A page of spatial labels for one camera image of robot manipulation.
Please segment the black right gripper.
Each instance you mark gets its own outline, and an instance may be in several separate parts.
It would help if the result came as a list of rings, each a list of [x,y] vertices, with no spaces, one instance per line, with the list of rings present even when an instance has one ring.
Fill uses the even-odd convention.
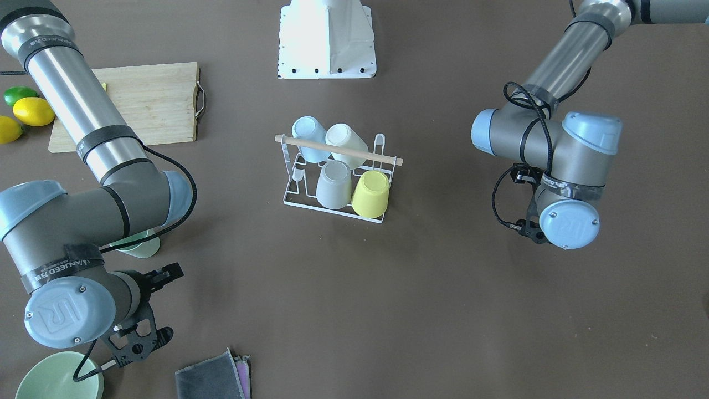
[[[127,294],[121,297],[127,304],[127,310],[119,311],[116,318],[117,323],[126,323],[149,308],[150,296],[153,292],[152,284],[168,284],[183,277],[184,272],[179,263],[172,263],[145,274],[134,270],[114,271],[114,276],[127,287]]]

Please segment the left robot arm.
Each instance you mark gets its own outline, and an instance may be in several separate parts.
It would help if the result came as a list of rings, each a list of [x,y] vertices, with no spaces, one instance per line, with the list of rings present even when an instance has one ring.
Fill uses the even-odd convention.
[[[616,116],[573,111],[552,116],[590,73],[613,40],[636,24],[707,23],[706,1],[584,1],[560,41],[525,83],[507,83],[506,105],[483,110],[472,144],[512,166],[503,177],[532,187],[524,219],[499,224],[535,243],[564,249],[589,245],[600,231],[596,209],[618,153]]]

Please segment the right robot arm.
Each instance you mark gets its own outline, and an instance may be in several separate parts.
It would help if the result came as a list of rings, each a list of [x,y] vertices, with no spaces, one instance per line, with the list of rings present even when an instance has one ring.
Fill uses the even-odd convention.
[[[2,45],[32,76],[100,187],[69,194],[54,180],[2,192],[2,243],[30,295],[24,323],[47,347],[65,349],[128,329],[149,311],[151,288],[133,271],[106,271],[101,247],[193,209],[186,172],[159,171],[74,43],[50,1],[3,1]]]

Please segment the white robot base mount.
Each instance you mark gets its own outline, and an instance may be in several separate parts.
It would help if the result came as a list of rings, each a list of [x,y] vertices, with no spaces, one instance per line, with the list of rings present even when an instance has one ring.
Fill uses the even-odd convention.
[[[365,79],[377,73],[372,10],[360,1],[292,1],[280,10],[280,79]]]

